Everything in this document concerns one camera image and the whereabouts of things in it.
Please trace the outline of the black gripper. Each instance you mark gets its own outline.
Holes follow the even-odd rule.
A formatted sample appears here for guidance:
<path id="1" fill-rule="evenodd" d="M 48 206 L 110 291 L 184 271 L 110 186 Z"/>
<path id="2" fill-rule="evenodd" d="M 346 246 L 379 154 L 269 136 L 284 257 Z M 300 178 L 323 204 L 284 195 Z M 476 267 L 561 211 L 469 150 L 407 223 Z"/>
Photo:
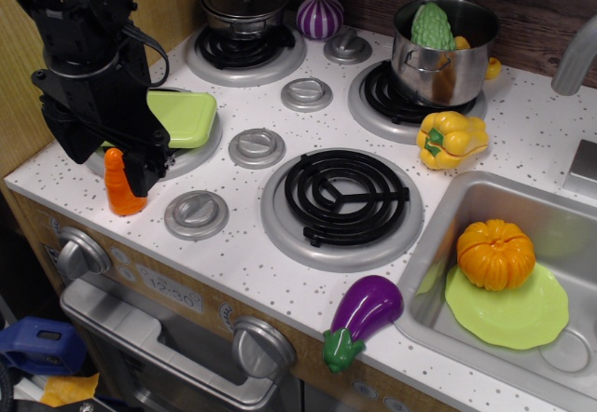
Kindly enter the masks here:
<path id="1" fill-rule="evenodd" d="M 145 198 L 172 166 L 169 134 L 147 103 L 147 92 L 165 82 L 151 80 L 146 48 L 169 61 L 164 48 L 127 21 L 107 49 L 81 57 L 43 50 L 46 67 L 32 74 L 42 91 L 42 113 L 66 155 L 82 164 L 104 142 L 123 154 L 135 197 Z"/>

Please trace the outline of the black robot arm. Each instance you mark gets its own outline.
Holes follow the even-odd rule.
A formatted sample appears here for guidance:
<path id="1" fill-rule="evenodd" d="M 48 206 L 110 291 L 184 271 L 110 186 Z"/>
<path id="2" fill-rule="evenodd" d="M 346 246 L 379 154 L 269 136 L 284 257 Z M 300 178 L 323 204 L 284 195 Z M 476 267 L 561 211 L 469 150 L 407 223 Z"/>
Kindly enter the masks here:
<path id="1" fill-rule="evenodd" d="M 108 142 L 123 153 L 132 193 L 147 195 L 172 161 L 170 135 L 148 106 L 146 48 L 163 49 L 130 16 L 133 0 L 17 0 L 43 43 L 32 82 L 42 114 L 69 158 L 86 162 Z"/>

